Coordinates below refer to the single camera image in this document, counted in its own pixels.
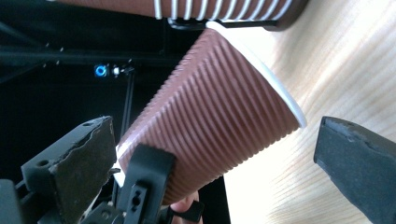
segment wood grain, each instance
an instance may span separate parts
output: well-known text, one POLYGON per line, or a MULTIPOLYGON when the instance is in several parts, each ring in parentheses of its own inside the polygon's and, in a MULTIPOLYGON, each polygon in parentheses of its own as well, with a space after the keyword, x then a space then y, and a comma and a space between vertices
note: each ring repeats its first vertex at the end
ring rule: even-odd
POLYGON ((313 1, 287 31, 234 29, 282 80, 308 126, 225 176, 233 223, 370 223, 313 163, 323 116, 396 142, 396 2, 313 1))

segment light wooden surface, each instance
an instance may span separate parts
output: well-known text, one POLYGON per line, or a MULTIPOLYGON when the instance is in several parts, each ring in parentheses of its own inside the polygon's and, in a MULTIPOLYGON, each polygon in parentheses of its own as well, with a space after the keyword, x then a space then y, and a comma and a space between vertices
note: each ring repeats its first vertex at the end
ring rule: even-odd
POLYGON ((396 1, 311 0, 289 30, 233 30, 282 80, 308 126, 225 176, 235 223, 370 223, 313 163, 321 117, 396 141, 396 1))

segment paper cup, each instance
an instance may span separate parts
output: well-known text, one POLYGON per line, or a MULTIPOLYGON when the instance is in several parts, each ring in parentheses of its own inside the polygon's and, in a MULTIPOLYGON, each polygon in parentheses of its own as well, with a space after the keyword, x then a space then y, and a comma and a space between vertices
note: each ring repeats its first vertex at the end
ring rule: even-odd
POLYGON ((163 204, 305 126, 274 74, 222 26, 207 27, 117 147, 123 171, 138 144, 177 157, 163 204))

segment blue led light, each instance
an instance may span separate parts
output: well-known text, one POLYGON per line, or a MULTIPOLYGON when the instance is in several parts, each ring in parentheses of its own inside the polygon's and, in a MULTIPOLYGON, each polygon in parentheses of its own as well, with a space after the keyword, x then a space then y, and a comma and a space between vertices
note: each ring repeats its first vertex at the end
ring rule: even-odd
POLYGON ((107 74, 107 68, 105 65, 99 65, 95 69, 95 74, 97 77, 105 77, 107 74))

